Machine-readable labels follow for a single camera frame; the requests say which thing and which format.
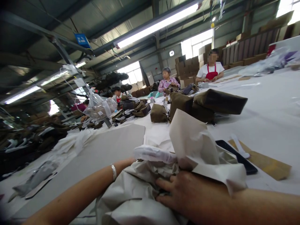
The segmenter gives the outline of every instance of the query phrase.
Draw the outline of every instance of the hand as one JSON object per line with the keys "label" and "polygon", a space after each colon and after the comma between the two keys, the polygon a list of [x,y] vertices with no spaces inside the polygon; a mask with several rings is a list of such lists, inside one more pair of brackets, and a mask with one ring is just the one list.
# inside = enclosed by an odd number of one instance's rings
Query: hand
{"label": "hand", "polygon": [[224,184],[186,171],[171,176],[170,181],[157,179],[156,184],[171,193],[157,196],[156,200],[196,224],[203,222],[202,219],[207,216],[206,211],[217,210],[218,207],[222,210],[222,205],[227,206],[226,203],[230,202]]}

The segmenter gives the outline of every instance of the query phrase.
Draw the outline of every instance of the white shirt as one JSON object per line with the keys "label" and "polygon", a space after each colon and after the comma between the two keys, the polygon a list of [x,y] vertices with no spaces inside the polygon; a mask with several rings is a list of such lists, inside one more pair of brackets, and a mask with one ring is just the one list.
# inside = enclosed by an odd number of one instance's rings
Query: white shirt
{"label": "white shirt", "polygon": [[[208,68],[209,68],[209,72],[215,72],[215,66],[208,67]],[[216,62],[216,72],[218,72],[218,74],[220,74],[220,72],[222,72],[224,70],[225,69],[223,68],[222,64],[220,62]],[[199,77],[199,78],[206,78],[207,74],[208,74],[207,64],[205,64],[198,71],[197,77]]]}

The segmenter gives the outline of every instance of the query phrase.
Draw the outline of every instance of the floral shirt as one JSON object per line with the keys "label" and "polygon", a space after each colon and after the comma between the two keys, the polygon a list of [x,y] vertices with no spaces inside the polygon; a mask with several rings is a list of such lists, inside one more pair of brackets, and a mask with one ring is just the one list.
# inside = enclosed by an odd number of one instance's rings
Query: floral shirt
{"label": "floral shirt", "polygon": [[[175,83],[175,84],[177,84],[177,87],[180,88],[180,84],[177,82],[177,80],[176,80],[174,77],[171,77],[169,82],[170,82],[170,83]],[[163,92],[163,95],[164,95],[164,96],[167,95],[167,94],[163,91],[165,83],[167,83],[166,80],[161,80],[160,83],[159,83],[158,89],[157,89],[158,92],[160,92],[160,93]]]}

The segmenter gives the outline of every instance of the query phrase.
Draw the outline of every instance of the silver bracelet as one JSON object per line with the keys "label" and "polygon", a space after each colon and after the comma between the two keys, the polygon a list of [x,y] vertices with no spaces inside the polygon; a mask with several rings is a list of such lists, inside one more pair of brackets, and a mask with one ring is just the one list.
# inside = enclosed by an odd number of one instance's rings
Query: silver bracelet
{"label": "silver bracelet", "polygon": [[110,164],[110,166],[112,167],[113,181],[115,181],[117,178],[117,171],[113,164]]}

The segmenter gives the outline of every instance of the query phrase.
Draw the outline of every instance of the ceiling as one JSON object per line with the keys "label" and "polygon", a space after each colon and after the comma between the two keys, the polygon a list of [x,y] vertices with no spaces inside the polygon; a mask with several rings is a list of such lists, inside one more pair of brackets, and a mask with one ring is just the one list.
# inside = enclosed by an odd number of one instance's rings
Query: ceiling
{"label": "ceiling", "polygon": [[[40,28],[54,32],[68,41],[76,43],[74,33],[84,33],[93,49],[95,58],[82,67],[87,72],[87,80],[100,75],[100,71],[119,59],[112,51],[113,42],[124,35],[154,20],[155,17],[171,13],[192,0],[10,0],[6,12],[31,22]],[[183,18],[159,31],[159,40],[170,35],[180,35],[182,29],[203,21],[210,13],[210,0],[204,0],[195,13]],[[218,0],[213,1],[213,14],[219,12]],[[225,8],[245,5],[246,1],[226,0]],[[7,20],[0,20],[0,100],[45,78],[59,73],[61,64],[66,64],[56,47],[43,33],[36,34],[27,28],[16,26]],[[132,55],[145,48],[155,46],[155,35],[114,51],[121,56]],[[63,42],[70,58],[76,62],[82,52]],[[74,78],[65,75],[72,83]],[[45,98],[45,92],[51,96],[63,94],[67,83],[57,79],[44,86],[44,93],[35,98]],[[33,102],[29,95],[17,103]]]}

